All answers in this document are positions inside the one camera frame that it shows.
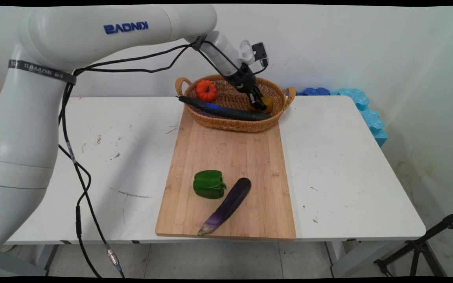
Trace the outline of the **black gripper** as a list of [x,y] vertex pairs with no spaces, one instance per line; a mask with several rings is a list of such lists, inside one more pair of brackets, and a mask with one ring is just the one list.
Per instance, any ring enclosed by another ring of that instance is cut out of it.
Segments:
[[247,64],[242,64],[237,72],[226,76],[225,80],[230,83],[239,93],[249,95],[249,104],[258,111],[264,111],[266,103],[263,101],[263,95],[257,86],[256,77]]

